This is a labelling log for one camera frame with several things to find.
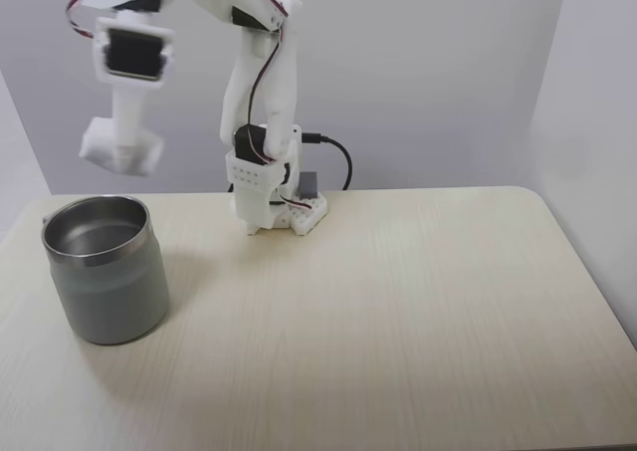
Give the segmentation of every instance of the white wall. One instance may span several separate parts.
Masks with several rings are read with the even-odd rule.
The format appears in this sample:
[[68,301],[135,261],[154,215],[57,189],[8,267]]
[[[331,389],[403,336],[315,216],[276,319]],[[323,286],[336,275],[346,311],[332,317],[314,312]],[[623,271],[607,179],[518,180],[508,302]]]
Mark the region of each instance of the white wall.
[[[353,187],[525,183],[561,0],[304,1],[297,121],[348,146]],[[0,0],[0,68],[52,191],[225,190],[217,124],[237,29],[186,0],[162,15],[177,31],[177,74],[152,98],[147,124],[166,152],[152,177],[117,177],[77,157],[110,97],[91,43],[65,23],[67,2]],[[308,152],[321,187],[340,188],[338,152]]]
[[31,200],[49,194],[0,72],[0,243]]
[[531,139],[534,188],[637,343],[637,0],[563,1]]

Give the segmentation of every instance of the robotic arm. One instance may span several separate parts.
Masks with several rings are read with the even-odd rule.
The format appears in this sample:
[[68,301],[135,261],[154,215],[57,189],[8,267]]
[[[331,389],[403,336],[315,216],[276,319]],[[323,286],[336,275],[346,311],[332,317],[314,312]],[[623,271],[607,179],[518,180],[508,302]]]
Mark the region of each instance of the robotic arm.
[[[112,86],[112,118],[96,117],[80,156],[115,173],[147,175],[163,141],[141,127],[145,97],[164,84],[174,63],[173,32],[151,25],[152,15],[172,0],[72,0],[73,28],[94,39],[98,79]],[[298,0],[194,0],[220,21],[243,29],[241,51],[223,104],[220,135],[234,207],[249,234],[260,228],[293,228],[306,235],[327,212],[322,195],[299,196],[301,129],[297,105],[297,36],[303,4]],[[114,9],[99,18],[95,33],[71,20],[79,4]],[[252,124],[257,94],[268,124]]]

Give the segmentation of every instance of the gray mug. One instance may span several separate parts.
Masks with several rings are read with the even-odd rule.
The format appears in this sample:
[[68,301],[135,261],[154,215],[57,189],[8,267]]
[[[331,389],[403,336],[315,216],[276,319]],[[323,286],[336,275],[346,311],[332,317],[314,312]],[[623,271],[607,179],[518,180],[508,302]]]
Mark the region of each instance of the gray mug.
[[168,310],[168,285],[146,206],[92,197],[45,219],[42,241],[71,328],[96,344],[152,330]]

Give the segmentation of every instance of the mug rim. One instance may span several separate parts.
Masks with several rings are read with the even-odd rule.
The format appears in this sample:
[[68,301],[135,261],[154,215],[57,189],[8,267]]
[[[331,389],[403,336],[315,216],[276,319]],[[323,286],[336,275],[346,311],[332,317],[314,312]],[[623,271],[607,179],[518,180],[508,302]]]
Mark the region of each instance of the mug rim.
[[[86,255],[68,254],[65,252],[61,252],[48,243],[46,234],[47,234],[47,231],[49,230],[49,226],[51,225],[52,222],[54,222],[54,219],[62,216],[63,214],[65,214],[66,212],[69,212],[71,209],[75,207],[78,207],[82,204],[86,204],[87,202],[113,200],[113,199],[128,200],[130,202],[133,202],[135,205],[140,206],[141,209],[143,210],[143,214],[144,214],[143,225],[132,238],[130,238],[123,244],[120,244],[111,249],[95,252],[92,254],[86,254]],[[130,197],[127,195],[98,195],[98,196],[86,197],[84,199],[73,201],[70,204],[65,205],[64,207],[55,211],[53,214],[46,217],[44,227],[42,228],[41,237],[42,237],[42,243],[47,249],[47,252],[51,260],[59,264],[72,265],[79,268],[86,268],[86,267],[98,267],[100,265],[110,264],[112,262],[115,262],[117,260],[120,260],[132,254],[146,242],[146,240],[150,236],[151,231],[152,231],[152,227],[150,224],[150,212],[148,211],[148,208],[143,202],[141,202],[140,200],[134,197]]]

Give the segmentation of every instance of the wooden table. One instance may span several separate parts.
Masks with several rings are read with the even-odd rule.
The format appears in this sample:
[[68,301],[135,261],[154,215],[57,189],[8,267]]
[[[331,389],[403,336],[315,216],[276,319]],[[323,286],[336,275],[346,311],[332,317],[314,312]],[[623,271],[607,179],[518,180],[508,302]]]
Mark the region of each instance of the wooden table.
[[505,450],[637,442],[637,353],[519,188],[333,193],[306,238],[148,195],[172,308],[69,328],[34,204],[0,249],[0,449]]

